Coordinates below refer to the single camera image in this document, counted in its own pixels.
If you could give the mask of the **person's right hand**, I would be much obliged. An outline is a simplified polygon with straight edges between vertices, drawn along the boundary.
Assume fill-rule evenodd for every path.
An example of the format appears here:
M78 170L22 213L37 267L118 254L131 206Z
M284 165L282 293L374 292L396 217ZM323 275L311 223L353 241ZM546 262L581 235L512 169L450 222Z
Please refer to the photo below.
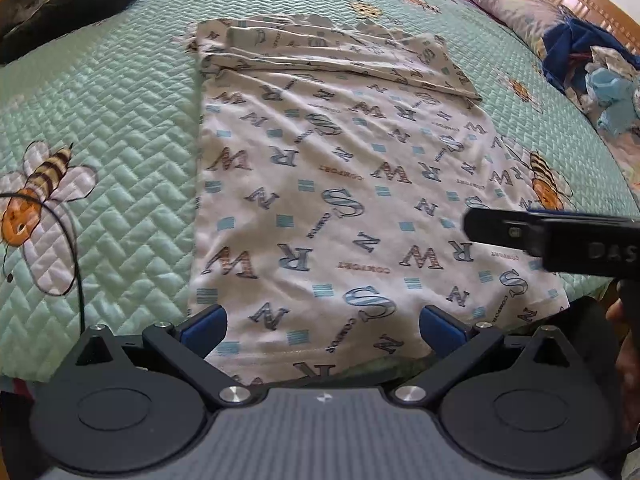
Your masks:
M623 298L626 284L616 284L617 299L608 307L605 318L614 325L618 334L624 334L615 361L615 370L620 378L620 391L624 410L624 427L631 434L639 430L639 347L634 341L636 331L628 320Z

